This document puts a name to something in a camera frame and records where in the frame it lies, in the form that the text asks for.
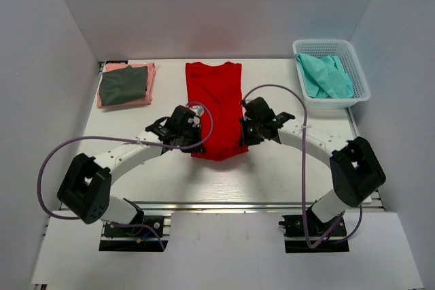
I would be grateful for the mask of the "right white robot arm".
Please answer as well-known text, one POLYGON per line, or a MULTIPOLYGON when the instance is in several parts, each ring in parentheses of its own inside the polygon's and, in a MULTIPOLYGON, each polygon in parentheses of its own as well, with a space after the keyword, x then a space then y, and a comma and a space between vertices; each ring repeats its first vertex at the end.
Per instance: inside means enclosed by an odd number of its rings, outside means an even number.
POLYGON ((249 147, 268 140, 304 149, 307 155, 330 168, 332 189, 307 209, 307 226, 312 233, 324 234, 333 218, 359 206, 386 182, 366 139, 345 140, 318 132, 290 113, 275 114, 262 97, 243 101, 242 106, 245 109, 241 118, 242 144, 249 147))

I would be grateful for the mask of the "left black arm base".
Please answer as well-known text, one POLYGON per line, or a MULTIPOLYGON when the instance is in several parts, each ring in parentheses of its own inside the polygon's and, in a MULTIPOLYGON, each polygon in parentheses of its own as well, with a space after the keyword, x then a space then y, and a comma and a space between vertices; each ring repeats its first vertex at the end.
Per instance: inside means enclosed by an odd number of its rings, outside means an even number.
POLYGON ((103 224, 100 252, 161 253, 169 242, 171 218, 164 215, 145 215, 146 227, 119 228, 103 224))

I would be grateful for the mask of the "red t-shirt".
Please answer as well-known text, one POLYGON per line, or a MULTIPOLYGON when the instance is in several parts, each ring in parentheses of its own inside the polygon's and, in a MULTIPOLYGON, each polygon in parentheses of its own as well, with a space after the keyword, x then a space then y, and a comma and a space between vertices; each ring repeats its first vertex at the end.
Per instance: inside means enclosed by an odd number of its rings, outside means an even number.
POLYGON ((223 161, 248 151, 240 144, 243 117, 241 106, 242 64, 225 62, 209 66, 201 62, 186 64, 188 100, 204 104, 211 115, 201 118, 203 153, 192 153, 193 158, 223 161))

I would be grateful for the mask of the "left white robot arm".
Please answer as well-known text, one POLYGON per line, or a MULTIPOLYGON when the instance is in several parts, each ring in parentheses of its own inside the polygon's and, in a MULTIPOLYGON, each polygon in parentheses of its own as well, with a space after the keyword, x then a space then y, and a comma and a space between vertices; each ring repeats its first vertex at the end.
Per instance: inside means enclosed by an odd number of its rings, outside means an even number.
POLYGON ((162 156, 169 150, 185 153, 204 149, 201 135, 203 118, 210 110, 198 102, 177 106, 172 115, 150 124, 134 139, 121 139, 121 145, 72 160, 58 190, 58 199, 86 224, 111 222, 130 235, 143 229, 143 215, 130 200, 112 196, 112 185, 137 166, 162 156))

